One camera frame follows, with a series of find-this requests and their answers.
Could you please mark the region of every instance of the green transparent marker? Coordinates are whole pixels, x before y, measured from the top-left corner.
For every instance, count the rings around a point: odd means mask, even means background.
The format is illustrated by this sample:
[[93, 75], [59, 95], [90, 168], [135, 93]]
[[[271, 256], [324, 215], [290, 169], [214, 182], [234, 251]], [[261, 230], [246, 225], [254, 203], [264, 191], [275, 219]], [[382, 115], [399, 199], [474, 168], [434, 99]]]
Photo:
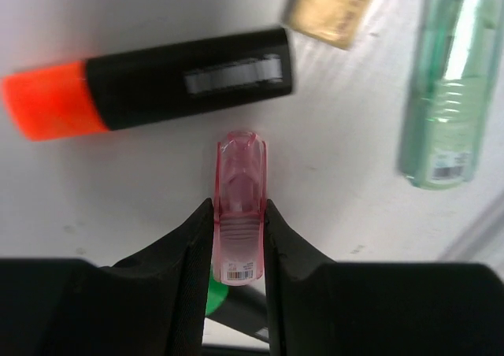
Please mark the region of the green transparent marker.
[[210, 273], [205, 316], [268, 342], [266, 297], [250, 286], [229, 287], [216, 282]]
[[413, 185], [474, 176], [502, 51], [502, 0], [427, 0], [402, 143]]

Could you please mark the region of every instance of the pink transparent cap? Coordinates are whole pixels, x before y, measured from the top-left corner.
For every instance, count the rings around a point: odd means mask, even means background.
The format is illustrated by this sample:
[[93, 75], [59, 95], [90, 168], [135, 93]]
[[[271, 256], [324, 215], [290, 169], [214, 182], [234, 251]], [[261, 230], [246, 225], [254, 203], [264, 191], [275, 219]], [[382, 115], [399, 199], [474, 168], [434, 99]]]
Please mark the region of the pink transparent cap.
[[213, 275], [246, 285], [264, 270], [266, 144], [253, 132], [230, 132], [217, 144]]

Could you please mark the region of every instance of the marker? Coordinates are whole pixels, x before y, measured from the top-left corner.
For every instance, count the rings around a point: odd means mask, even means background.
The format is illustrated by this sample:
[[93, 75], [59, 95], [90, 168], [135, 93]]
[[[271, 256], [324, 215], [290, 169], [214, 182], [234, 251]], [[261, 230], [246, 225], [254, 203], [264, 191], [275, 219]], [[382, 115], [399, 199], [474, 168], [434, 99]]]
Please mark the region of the marker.
[[34, 141], [109, 132], [292, 92], [283, 28], [7, 76], [6, 108]]
[[230, 287], [210, 276], [205, 316], [255, 339], [269, 342], [266, 297], [252, 287]]

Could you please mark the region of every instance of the highlighter cap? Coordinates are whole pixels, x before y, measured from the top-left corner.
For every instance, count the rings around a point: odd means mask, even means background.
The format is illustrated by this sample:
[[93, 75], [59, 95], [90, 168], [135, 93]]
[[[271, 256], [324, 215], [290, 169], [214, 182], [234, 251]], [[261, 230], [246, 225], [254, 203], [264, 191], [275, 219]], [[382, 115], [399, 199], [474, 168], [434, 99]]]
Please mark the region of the highlighter cap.
[[250, 284], [264, 271], [266, 143], [253, 132], [231, 132], [217, 144], [213, 277]]
[[7, 76], [2, 91], [7, 111], [32, 141], [109, 130], [89, 92], [84, 61]]

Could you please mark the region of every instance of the white surface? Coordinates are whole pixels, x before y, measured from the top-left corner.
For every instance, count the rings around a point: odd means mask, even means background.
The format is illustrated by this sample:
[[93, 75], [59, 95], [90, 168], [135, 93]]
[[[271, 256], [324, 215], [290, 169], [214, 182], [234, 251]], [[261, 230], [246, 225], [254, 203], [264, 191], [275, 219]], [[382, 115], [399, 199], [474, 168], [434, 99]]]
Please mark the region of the white surface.
[[[0, 0], [0, 73], [275, 24], [287, 0]], [[504, 85], [476, 179], [422, 191], [396, 171], [421, 0], [376, 0], [354, 48], [291, 34], [297, 94], [106, 135], [30, 143], [0, 111], [0, 256], [110, 265], [212, 194], [215, 142], [269, 142], [269, 195], [335, 259], [434, 260], [504, 192]]]
[[266, 343], [205, 318], [203, 343], [230, 347], [267, 349]]

